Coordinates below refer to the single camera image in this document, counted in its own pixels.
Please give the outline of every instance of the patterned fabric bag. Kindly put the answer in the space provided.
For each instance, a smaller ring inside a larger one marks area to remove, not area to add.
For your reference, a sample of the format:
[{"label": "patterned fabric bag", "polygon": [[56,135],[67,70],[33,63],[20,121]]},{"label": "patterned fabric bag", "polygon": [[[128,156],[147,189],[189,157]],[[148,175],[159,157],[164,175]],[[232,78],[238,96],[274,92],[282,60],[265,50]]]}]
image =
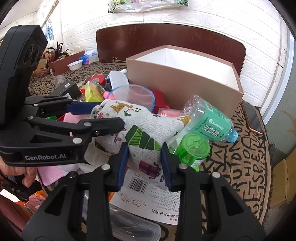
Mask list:
[{"label": "patterned fabric bag", "polygon": [[95,146],[117,154],[122,142],[128,143],[128,167],[141,174],[156,186],[166,189],[160,164],[163,143],[176,136],[190,121],[190,116],[172,118],[152,114],[147,108],[124,101],[105,100],[93,110],[95,118],[120,117],[123,130],[117,134],[94,138]]}]

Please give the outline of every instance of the smartphone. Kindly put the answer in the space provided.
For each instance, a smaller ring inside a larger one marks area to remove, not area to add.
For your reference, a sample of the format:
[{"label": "smartphone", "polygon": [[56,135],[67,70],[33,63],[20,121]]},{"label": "smartphone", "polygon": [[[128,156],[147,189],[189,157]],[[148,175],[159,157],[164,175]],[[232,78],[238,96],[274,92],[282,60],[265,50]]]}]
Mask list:
[{"label": "smartphone", "polygon": [[244,116],[246,118],[247,128],[252,132],[263,135],[260,120],[256,113],[256,108],[246,102],[242,102],[242,108],[244,111]]}]

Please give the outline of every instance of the blue-rimmed plastic lid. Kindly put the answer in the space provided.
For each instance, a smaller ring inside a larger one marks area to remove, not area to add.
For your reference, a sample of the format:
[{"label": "blue-rimmed plastic lid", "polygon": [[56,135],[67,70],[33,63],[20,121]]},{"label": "blue-rimmed plastic lid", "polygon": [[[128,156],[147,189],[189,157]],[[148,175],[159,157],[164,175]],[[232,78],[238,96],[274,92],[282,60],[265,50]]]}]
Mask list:
[{"label": "blue-rimmed plastic lid", "polygon": [[155,106],[155,97],[151,90],[140,85],[122,85],[112,90],[107,99],[126,101],[146,107],[151,112]]}]

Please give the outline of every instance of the plastic bottle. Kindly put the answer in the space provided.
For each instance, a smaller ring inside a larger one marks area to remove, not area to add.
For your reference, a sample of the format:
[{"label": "plastic bottle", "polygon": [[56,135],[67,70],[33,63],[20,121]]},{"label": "plastic bottle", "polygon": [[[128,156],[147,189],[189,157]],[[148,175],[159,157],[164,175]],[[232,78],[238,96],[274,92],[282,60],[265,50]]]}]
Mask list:
[{"label": "plastic bottle", "polygon": [[186,125],[183,135],[194,132],[214,142],[233,143],[237,140],[238,133],[232,121],[197,95],[188,100],[182,114],[191,116],[191,121]]},{"label": "plastic bottle", "polygon": [[210,153],[210,145],[202,136],[189,133],[186,134],[178,148],[174,151],[181,163],[185,163],[199,172],[199,165],[207,158]]}]

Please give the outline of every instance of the green bottle label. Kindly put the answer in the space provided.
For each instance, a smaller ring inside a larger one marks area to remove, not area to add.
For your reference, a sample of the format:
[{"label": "green bottle label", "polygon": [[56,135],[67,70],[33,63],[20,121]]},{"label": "green bottle label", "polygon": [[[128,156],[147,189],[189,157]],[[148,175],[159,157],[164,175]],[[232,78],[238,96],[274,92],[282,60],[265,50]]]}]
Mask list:
[{"label": "green bottle label", "polygon": [[205,102],[205,113],[202,119],[191,130],[208,139],[218,142],[228,134],[231,124],[229,118],[210,103]]}]

